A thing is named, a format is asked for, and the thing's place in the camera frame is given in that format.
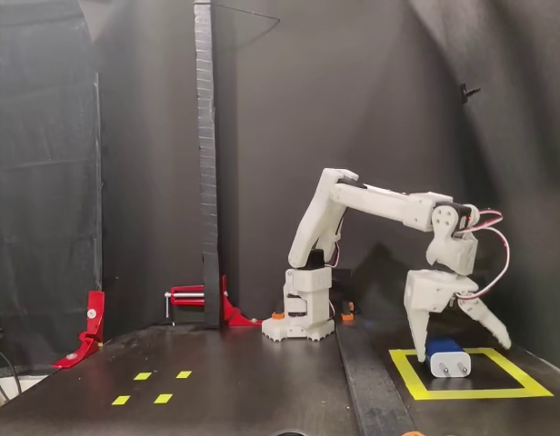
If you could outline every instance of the metal rod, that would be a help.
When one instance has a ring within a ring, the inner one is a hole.
[[[173,296],[175,298],[204,298],[203,292],[175,292]],[[171,297],[170,292],[165,292],[165,298]]]

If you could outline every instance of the black curtain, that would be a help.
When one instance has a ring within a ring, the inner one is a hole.
[[[96,77],[76,0],[5,0],[0,19],[1,349],[36,372],[78,346],[99,283]]]

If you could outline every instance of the white wire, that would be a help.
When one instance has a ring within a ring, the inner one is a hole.
[[[476,230],[489,230],[491,232],[496,233],[500,237],[500,239],[502,239],[502,242],[505,245],[506,262],[505,262],[505,267],[502,269],[502,271],[495,277],[494,280],[492,280],[489,284],[487,284],[487,286],[484,289],[470,295],[457,294],[456,297],[460,300],[475,300],[476,298],[480,298],[484,294],[488,293],[492,289],[492,287],[502,278],[502,276],[505,275],[506,270],[508,269],[508,265],[510,264],[510,245],[508,245],[508,241],[506,240],[506,237],[500,231],[496,230],[494,227],[479,227],[478,229],[474,229],[474,230],[473,229],[474,227],[464,230],[462,231],[462,233],[475,232]]]
[[[331,265],[331,268],[336,268],[336,266],[338,265],[338,261],[341,258],[341,247],[339,246],[338,242],[335,243],[335,247],[336,247],[336,259],[335,259],[335,264]]]

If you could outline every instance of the black strip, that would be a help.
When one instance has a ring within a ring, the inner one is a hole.
[[[350,177],[346,177],[346,176],[343,177],[342,179],[339,179],[337,183],[348,184],[350,186],[355,186],[357,188],[367,189],[367,187],[361,182],[359,182],[358,180],[353,180]]]
[[[359,322],[337,324],[336,336],[361,434],[401,435],[414,430],[393,380]]]
[[[203,259],[205,326],[222,324],[221,278],[219,270],[219,228],[217,213],[217,168],[215,147],[214,63],[211,5],[195,4],[195,63],[199,133],[199,174],[203,216]]]

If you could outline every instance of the blue object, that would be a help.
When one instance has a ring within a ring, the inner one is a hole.
[[[464,349],[460,347],[455,341],[449,338],[434,338],[428,339],[425,342],[425,355],[427,359],[432,354],[437,352],[463,352]]]

